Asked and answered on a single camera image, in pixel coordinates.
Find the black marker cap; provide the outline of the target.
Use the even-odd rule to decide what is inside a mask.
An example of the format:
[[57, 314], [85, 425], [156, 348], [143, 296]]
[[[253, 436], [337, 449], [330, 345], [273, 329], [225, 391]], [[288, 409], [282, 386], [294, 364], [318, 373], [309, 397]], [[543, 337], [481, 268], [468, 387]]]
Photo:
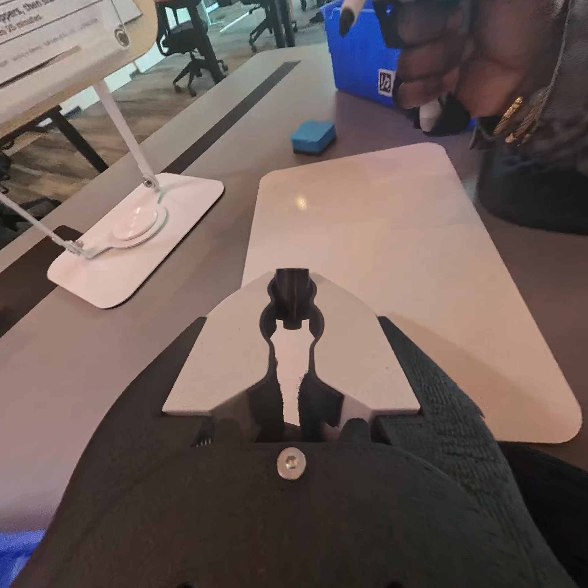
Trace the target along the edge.
[[271, 291], [275, 301], [276, 319], [286, 330], [299, 330], [308, 320], [313, 295], [310, 271], [307, 268], [275, 270]]

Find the black whiteboard marker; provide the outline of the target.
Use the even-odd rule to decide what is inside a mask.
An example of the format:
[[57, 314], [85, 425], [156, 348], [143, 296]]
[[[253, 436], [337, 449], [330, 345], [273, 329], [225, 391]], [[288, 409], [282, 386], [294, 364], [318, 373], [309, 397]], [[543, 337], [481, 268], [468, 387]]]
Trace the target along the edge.
[[339, 17], [339, 34], [344, 38], [355, 24], [366, 1], [343, 1]]

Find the person's right forearm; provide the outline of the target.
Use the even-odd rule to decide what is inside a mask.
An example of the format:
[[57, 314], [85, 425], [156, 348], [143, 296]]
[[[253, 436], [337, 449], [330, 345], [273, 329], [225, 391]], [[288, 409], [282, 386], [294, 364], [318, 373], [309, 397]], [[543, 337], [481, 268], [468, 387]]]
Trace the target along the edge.
[[587, 176], [587, 1], [569, 2], [562, 49], [536, 146]]

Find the blue whiteboard eraser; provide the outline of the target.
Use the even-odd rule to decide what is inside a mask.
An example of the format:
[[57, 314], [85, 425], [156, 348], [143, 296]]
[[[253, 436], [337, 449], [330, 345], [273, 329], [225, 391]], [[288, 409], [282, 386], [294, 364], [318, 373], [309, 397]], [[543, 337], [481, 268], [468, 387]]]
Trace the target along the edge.
[[334, 123], [306, 121], [290, 136], [294, 153], [321, 155], [336, 140]]

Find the black office chair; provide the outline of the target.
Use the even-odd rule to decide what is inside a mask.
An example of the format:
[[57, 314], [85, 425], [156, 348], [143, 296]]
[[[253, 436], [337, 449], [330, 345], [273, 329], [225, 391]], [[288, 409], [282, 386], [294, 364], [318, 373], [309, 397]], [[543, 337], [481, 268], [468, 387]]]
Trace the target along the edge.
[[298, 26], [293, 17], [292, 1], [241, 1], [249, 14], [257, 9], [264, 11], [265, 17], [249, 34], [249, 46], [253, 54], [258, 52], [256, 42], [264, 31], [269, 31], [275, 38], [276, 48], [295, 46], [295, 33]]
[[194, 79], [202, 77], [207, 70], [215, 84], [220, 83], [228, 72], [227, 64], [217, 55], [208, 36], [208, 26], [199, 13], [202, 1], [155, 1], [158, 19], [156, 45], [164, 57], [187, 55], [189, 62], [174, 78], [176, 93], [181, 93], [179, 82], [187, 77], [187, 92], [197, 95]]

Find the white whiteboard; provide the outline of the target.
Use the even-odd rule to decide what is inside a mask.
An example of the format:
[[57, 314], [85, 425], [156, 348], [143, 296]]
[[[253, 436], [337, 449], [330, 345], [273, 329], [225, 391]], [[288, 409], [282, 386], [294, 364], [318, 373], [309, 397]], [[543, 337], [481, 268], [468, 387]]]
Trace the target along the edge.
[[579, 403], [443, 147], [265, 175], [242, 285], [277, 268], [308, 268], [388, 317], [497, 439], [560, 444], [581, 430]]

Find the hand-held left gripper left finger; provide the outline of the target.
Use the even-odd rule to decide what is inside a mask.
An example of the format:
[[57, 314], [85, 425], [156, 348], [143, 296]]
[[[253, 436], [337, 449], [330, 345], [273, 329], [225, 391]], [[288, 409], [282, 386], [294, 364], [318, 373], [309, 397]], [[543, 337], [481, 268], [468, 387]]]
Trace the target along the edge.
[[164, 403], [169, 416], [209, 417], [239, 424], [248, 438], [282, 438], [283, 397], [270, 340], [275, 308], [261, 277], [225, 298], [207, 315]]

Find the person's right hand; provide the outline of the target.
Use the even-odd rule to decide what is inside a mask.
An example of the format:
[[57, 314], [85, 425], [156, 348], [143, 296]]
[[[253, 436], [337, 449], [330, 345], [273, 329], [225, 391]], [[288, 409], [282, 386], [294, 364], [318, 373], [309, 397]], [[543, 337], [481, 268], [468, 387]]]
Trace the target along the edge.
[[503, 114], [548, 85], [567, 1], [412, 1], [397, 15], [399, 109], [451, 94], [472, 118]]

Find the black knobbly rounded object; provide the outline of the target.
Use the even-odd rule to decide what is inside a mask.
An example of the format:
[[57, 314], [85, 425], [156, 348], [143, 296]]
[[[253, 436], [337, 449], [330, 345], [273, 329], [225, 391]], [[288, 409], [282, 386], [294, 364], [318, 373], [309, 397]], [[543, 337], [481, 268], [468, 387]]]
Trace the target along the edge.
[[509, 145], [479, 140], [476, 198], [495, 217], [530, 229], [587, 235], [587, 175]]

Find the white table sign stand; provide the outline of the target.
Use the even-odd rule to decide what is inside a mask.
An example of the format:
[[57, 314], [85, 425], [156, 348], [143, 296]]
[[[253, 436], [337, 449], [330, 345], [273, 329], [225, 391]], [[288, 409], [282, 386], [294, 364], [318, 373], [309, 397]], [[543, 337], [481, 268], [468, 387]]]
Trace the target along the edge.
[[157, 30], [153, 1], [1, 1], [1, 135], [92, 86], [142, 175], [75, 240], [1, 194], [64, 249], [48, 279], [100, 309], [129, 299], [224, 192], [218, 180], [155, 173], [105, 83], [150, 50]]

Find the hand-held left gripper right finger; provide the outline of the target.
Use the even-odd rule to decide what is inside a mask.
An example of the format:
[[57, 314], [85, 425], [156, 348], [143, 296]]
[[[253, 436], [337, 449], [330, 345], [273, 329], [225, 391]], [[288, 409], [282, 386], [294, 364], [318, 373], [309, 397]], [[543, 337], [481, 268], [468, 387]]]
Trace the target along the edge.
[[421, 406], [376, 312], [356, 295], [311, 273], [313, 342], [299, 387], [302, 435], [341, 431], [350, 419], [416, 415]]

